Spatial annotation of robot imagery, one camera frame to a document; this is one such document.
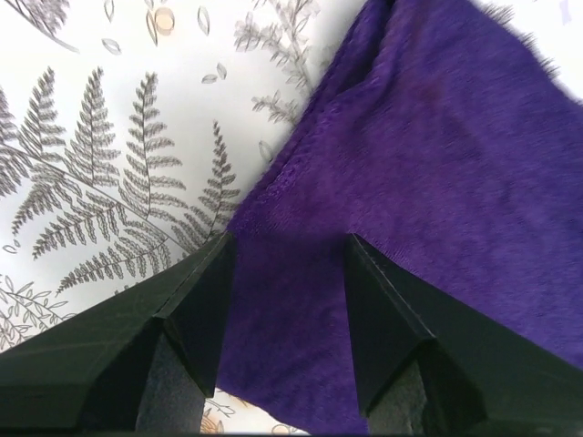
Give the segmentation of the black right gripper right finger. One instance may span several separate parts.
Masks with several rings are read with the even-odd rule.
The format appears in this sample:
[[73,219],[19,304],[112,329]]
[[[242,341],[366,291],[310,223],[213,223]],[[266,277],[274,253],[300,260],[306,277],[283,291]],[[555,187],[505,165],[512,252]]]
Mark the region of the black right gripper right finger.
[[359,410],[380,436],[579,436],[582,372],[351,234],[344,289]]

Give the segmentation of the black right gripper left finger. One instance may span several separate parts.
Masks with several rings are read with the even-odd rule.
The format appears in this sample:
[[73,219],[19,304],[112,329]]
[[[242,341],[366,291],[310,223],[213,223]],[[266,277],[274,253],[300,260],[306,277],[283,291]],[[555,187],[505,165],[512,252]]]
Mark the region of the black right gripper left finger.
[[3,432],[198,432],[236,241],[196,253],[1,356]]

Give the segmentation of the purple towel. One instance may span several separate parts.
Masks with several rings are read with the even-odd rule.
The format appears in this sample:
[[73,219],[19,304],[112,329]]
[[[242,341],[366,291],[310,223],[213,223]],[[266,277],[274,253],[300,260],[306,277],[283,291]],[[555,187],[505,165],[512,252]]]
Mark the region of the purple towel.
[[582,107],[468,1],[370,1],[229,225],[218,384],[310,433],[366,430],[343,243],[582,363]]

